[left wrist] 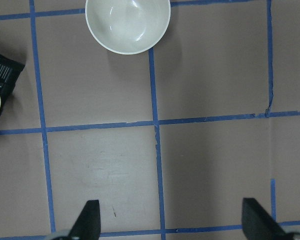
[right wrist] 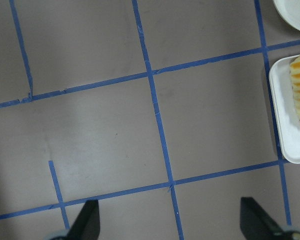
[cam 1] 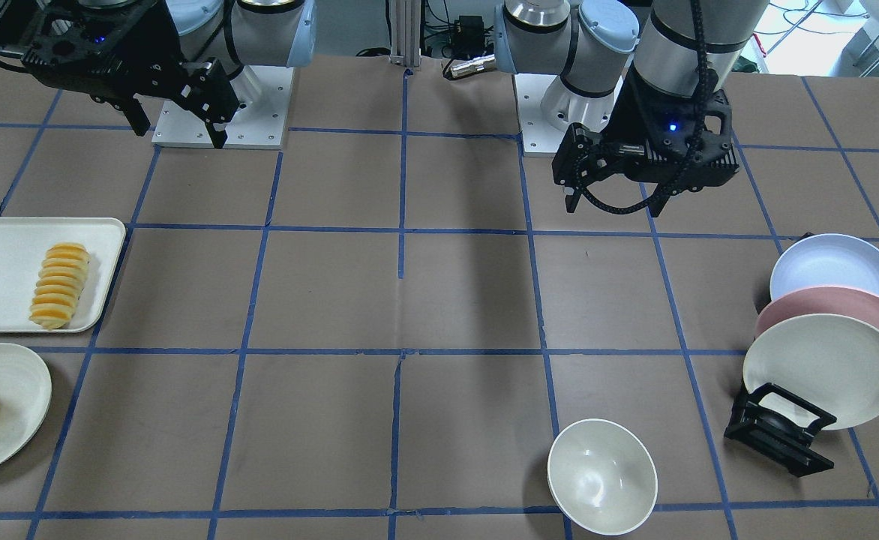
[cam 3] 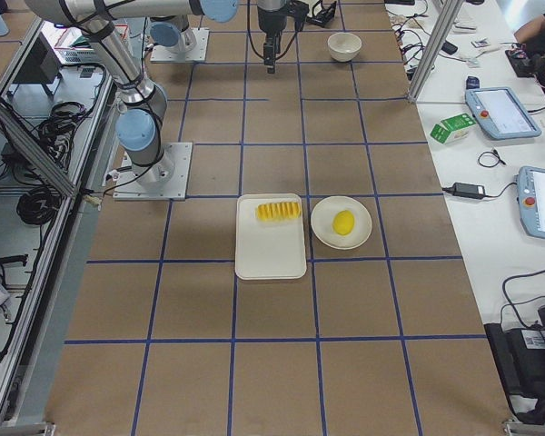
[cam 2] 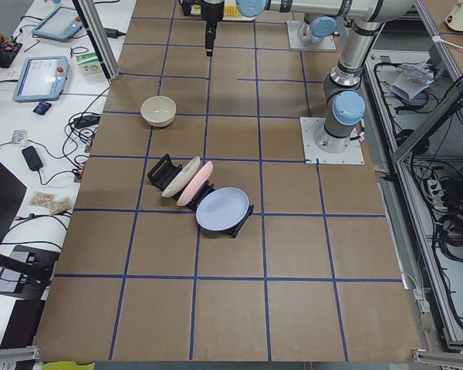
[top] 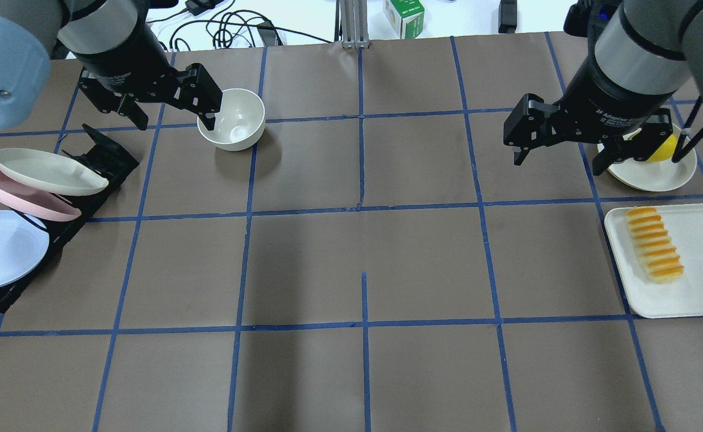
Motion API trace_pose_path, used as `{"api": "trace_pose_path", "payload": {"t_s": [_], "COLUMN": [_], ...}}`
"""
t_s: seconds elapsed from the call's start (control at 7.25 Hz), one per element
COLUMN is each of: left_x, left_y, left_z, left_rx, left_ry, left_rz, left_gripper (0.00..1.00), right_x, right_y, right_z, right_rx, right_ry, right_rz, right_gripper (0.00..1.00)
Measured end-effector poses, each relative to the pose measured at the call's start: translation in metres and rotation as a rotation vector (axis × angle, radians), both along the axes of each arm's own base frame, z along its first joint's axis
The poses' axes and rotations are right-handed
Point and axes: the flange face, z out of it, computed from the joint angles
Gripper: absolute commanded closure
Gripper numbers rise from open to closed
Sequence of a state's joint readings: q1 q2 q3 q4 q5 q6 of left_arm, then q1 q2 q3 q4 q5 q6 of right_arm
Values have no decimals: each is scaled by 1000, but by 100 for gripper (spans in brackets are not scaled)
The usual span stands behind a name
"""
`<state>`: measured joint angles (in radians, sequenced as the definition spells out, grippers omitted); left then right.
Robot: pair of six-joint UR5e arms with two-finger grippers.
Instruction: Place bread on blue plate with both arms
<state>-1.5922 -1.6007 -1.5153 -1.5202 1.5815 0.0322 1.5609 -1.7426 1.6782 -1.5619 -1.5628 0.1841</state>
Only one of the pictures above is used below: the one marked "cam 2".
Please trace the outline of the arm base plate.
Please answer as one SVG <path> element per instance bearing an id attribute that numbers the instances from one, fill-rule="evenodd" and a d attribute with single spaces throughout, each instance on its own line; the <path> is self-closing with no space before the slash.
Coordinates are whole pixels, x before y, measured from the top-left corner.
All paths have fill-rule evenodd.
<path id="1" fill-rule="evenodd" d="M 336 22 L 330 17 L 319 17 L 309 24 L 305 21 L 288 21 L 289 48 L 297 51 L 334 52 L 333 33 Z"/>
<path id="2" fill-rule="evenodd" d="M 361 141 L 356 129 L 342 139 L 325 131 L 323 117 L 301 117 L 304 161 L 307 164 L 364 165 Z"/>

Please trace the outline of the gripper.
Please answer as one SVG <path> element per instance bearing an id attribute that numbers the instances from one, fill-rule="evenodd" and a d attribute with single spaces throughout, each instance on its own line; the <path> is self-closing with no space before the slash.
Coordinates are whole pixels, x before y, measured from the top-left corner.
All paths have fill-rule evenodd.
<path id="1" fill-rule="evenodd" d="M 207 22 L 205 26 L 205 51 L 207 57 L 212 57 L 214 47 L 217 23 L 224 16 L 225 1 L 224 0 L 202 0 L 201 1 L 201 18 Z"/>

